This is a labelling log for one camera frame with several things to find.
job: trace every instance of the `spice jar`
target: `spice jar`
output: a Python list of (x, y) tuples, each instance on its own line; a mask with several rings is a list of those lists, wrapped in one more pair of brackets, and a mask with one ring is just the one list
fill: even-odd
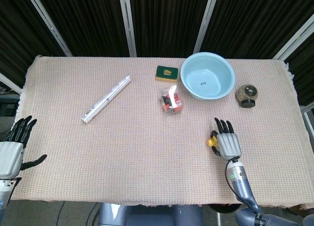
[(236, 97), (241, 103), (241, 107), (254, 107), (258, 92), (254, 85), (242, 85), (238, 89)]

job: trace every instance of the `black curtain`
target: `black curtain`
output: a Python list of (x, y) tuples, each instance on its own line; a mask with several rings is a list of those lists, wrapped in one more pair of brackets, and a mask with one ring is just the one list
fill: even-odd
[(138, 57), (193, 53), (207, 0), (130, 0)]
[(1, 0), (0, 72), (22, 87), (38, 54), (64, 55), (30, 0)]
[(314, 13), (314, 0), (217, 0), (201, 51), (273, 58)]
[(300, 105), (314, 101), (314, 33), (286, 60), (294, 74), (293, 83)]
[(129, 56), (119, 0), (41, 0), (73, 56)]

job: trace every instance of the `sponge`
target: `sponge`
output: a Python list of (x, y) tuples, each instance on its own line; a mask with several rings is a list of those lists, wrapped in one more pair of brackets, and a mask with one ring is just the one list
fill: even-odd
[(156, 71), (156, 80), (177, 82), (178, 69), (158, 66)]

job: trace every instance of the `beige tablecloth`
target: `beige tablecloth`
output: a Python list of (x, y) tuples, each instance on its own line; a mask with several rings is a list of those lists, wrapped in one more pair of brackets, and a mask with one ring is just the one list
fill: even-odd
[[(28, 70), (17, 119), (38, 119), (13, 199), (118, 204), (234, 203), (226, 162), (206, 146), (214, 117), (229, 120), (242, 147), (261, 205), (314, 202), (314, 156), (286, 65), (277, 60), (228, 60), (234, 89), (219, 100), (197, 100), (179, 79), (185, 108), (165, 117), (158, 102), (169, 82), (158, 65), (180, 68), (182, 58), (37, 57)], [(122, 77), (132, 82), (89, 124), (82, 115)], [(241, 108), (235, 93), (251, 83), (256, 107)]]

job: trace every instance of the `floor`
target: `floor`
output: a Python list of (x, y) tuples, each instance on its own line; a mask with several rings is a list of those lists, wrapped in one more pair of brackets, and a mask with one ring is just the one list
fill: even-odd
[[(0, 140), (3, 140), (6, 133), (14, 122), (13, 117), (0, 117)], [(2, 226), (55, 226), (58, 214), (60, 213), (58, 226), (84, 226), (91, 225), (93, 218), (99, 208), (96, 205), (91, 212), (93, 202), (72, 202), (64, 203), (62, 211), (60, 211), (64, 202), (45, 202), (45, 201), (11, 201), (7, 207)], [(286, 209), (281, 208), (263, 208), (265, 214), (275, 214), (286, 219), (302, 223), (302, 217), (290, 213)], [(204, 220), (206, 226), (216, 226), (216, 212), (208, 205), (203, 206)], [(91, 212), (88, 224), (86, 220)], [(236, 226), (234, 213), (222, 214), (221, 216), (224, 226)]]

